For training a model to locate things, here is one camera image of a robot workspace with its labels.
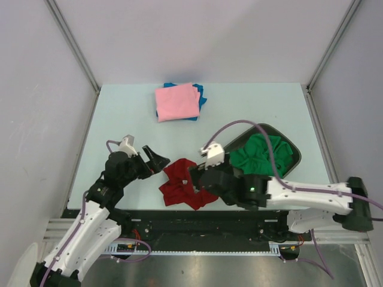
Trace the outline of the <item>red t shirt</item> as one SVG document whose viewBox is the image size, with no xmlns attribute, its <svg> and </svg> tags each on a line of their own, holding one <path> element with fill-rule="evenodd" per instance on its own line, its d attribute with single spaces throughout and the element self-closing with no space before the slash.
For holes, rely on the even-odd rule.
<svg viewBox="0 0 383 287">
<path fill-rule="evenodd" d="M 165 206 L 185 203 L 193 210 L 198 210 L 218 200 L 218 196 L 207 190 L 194 187 L 189 168 L 196 166 L 195 162 L 181 158 L 164 168 L 168 181 L 161 185 L 159 190 L 163 194 Z"/>
</svg>

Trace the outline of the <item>grey plastic tray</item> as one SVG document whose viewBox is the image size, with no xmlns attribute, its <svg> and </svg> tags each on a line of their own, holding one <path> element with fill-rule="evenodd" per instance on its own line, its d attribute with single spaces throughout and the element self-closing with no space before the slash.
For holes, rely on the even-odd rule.
<svg viewBox="0 0 383 287">
<path fill-rule="evenodd" d="M 300 163 L 301 158 L 302 158 L 301 153 L 298 150 L 298 148 L 295 146 L 295 144 L 292 143 L 291 140 L 289 140 L 284 134 L 282 134 L 276 128 L 274 128 L 268 124 L 265 124 L 265 123 L 261 123 L 260 126 L 268 134 L 268 136 L 272 135 L 272 136 L 282 137 L 282 140 L 287 142 L 288 144 L 290 144 L 291 149 L 293 150 L 293 163 L 289 166 L 287 173 L 282 177 L 282 178 L 284 178 Z M 232 152 L 234 150 L 242 148 L 246 144 L 247 140 L 249 140 L 250 136 L 252 136 L 254 134 L 258 134 L 258 133 L 260 133 L 260 132 L 255 127 L 250 128 L 246 132 L 243 132 L 241 135 L 239 135 L 237 138 L 232 140 L 229 144 L 227 144 L 224 147 L 225 152 L 227 152 L 229 154 L 230 152 Z M 244 174 L 242 170 L 237 169 L 235 167 L 234 167 L 234 169 L 236 169 L 240 173 Z"/>
</svg>

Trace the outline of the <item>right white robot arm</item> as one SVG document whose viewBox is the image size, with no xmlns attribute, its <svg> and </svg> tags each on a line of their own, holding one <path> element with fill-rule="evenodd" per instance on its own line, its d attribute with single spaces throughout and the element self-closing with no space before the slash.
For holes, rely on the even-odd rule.
<svg viewBox="0 0 383 287">
<path fill-rule="evenodd" d="M 367 190 L 361 178 L 330 185 L 310 185 L 284 181 L 267 175 L 242 175 L 227 164 L 188 169 L 193 186 L 221 198 L 228 206 L 246 210 L 302 207 L 290 210 L 287 219 L 276 225 L 276 233 L 290 240 L 297 233 L 341 225 L 356 232 L 373 230 Z"/>
</svg>

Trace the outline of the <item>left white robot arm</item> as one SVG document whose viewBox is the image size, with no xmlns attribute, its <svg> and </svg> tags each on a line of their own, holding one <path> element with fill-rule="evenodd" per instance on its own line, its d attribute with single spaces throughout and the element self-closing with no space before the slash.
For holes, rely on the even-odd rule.
<svg viewBox="0 0 383 287">
<path fill-rule="evenodd" d="M 83 194 L 75 221 L 51 253 L 36 264 L 31 286 L 80 286 L 104 250 L 116 239 L 131 235 L 130 215 L 116 208 L 124 188 L 160 173 L 170 163 L 149 146 L 142 149 L 148 161 L 129 144 L 121 144 L 108 156 L 100 177 Z"/>
</svg>

